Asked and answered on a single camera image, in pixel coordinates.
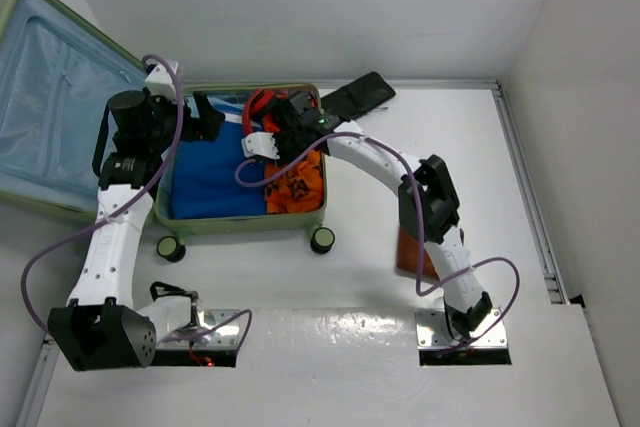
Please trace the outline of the red black headphones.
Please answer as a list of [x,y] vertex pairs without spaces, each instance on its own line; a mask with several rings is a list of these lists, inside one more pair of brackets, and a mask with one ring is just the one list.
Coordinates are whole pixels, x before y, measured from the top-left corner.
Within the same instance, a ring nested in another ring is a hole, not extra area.
[[253,132],[252,119],[261,120],[280,100],[275,90],[259,89],[254,91],[245,102],[242,112],[242,130],[245,136]]

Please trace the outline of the black pouch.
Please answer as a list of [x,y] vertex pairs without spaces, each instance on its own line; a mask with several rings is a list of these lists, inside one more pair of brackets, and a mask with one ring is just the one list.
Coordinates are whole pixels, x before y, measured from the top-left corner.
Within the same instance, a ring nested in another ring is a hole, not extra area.
[[395,96],[394,88],[378,72],[371,71],[324,95],[321,98],[321,106],[325,112],[344,121],[354,121],[381,107]]

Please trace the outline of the plain orange cloth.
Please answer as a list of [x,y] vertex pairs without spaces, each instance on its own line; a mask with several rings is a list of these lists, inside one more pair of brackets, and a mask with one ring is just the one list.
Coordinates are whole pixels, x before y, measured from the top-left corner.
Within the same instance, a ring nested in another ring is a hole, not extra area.
[[262,119],[262,127],[265,132],[277,133],[281,127],[272,113],[267,113]]

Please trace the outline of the light blue cloth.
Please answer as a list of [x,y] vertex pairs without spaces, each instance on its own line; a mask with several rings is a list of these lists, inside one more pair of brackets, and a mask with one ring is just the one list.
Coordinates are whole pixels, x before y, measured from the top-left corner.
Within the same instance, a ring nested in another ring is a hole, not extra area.
[[208,102],[215,108],[222,108],[228,106],[229,108],[242,109],[249,98],[246,93],[226,93],[226,92],[204,92],[201,94],[205,96]]

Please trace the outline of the green hard-shell suitcase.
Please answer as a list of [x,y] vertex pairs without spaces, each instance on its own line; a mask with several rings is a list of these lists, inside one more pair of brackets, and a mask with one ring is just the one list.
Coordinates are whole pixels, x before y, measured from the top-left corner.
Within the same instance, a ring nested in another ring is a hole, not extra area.
[[139,59],[60,0],[1,0],[1,197],[92,223],[107,100],[142,89]]

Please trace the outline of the orange black patterned blanket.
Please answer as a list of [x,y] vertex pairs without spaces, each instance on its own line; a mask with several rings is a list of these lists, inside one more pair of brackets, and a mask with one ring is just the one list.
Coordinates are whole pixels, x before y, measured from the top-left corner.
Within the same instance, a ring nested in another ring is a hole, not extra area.
[[304,214],[324,202],[323,156],[311,151],[295,167],[265,187],[266,212],[270,215]]

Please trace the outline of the brown towel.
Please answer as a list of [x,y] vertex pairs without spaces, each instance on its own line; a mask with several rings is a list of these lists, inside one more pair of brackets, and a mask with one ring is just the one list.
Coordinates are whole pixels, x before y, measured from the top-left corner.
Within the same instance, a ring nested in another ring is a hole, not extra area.
[[[415,277],[419,266],[418,248],[420,244],[402,227],[398,228],[395,269],[399,274]],[[427,252],[424,252],[422,279],[437,281],[440,279]]]

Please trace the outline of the blue garment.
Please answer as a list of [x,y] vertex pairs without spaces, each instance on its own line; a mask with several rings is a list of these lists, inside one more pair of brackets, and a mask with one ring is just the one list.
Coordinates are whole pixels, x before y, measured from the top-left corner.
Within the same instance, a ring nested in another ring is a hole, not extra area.
[[241,107],[212,97],[216,110],[225,114],[215,141],[180,142],[174,157],[170,215],[174,220],[263,216],[267,213],[264,190],[245,188],[234,177],[245,160]]

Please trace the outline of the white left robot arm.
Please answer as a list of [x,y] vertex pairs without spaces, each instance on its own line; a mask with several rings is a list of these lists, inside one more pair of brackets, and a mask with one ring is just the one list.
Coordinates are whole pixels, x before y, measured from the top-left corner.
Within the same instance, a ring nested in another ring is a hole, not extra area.
[[135,309],[132,298],[140,238],[157,192],[153,177],[167,149],[175,138],[213,141],[225,121],[205,93],[193,99],[195,113],[148,89],[120,92],[106,103],[92,160],[96,228],[66,306],[47,319],[49,334],[76,371],[147,367],[160,342],[198,324],[194,291],[156,282],[150,304]]

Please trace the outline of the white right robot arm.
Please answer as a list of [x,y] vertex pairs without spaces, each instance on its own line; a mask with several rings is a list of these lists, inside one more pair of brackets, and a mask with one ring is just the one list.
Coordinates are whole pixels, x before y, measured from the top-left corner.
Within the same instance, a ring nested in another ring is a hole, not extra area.
[[443,282],[449,327],[468,342],[490,313],[492,302],[473,273],[463,245],[460,201],[444,160],[399,152],[368,135],[357,122],[314,107],[302,92],[278,100],[271,115],[281,160],[292,161],[308,147],[319,149],[359,168],[396,194],[400,226],[418,241],[419,257],[430,259]]

